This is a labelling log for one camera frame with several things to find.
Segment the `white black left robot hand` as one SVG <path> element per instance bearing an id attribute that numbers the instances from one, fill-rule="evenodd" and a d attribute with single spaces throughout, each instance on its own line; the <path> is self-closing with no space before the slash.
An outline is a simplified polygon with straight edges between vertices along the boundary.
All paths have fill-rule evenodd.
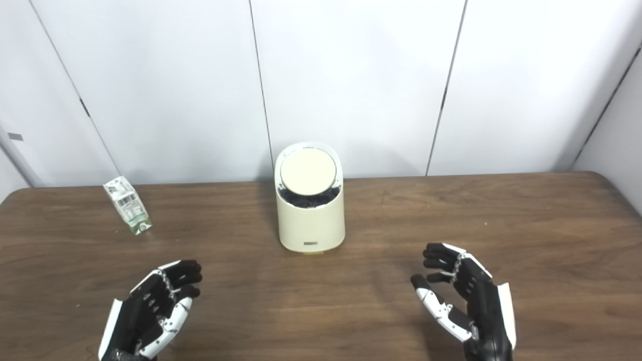
<path id="1" fill-rule="evenodd" d="M 153 269 L 121 301 L 114 299 L 98 350 L 99 360 L 156 360 L 181 331 L 202 281 L 196 260 Z"/>

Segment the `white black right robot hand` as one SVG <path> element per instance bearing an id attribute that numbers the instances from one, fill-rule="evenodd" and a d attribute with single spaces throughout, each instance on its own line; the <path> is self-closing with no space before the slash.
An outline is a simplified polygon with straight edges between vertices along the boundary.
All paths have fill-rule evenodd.
<path id="1" fill-rule="evenodd" d="M 424 308 L 458 340 L 467 360 L 512 360 L 517 343 L 509 283 L 495 285 L 493 276 L 472 253 L 451 244 L 429 243 L 423 265 L 436 273 L 415 274 L 410 281 Z M 461 311 L 446 302 L 433 283 L 447 283 L 467 303 Z"/>

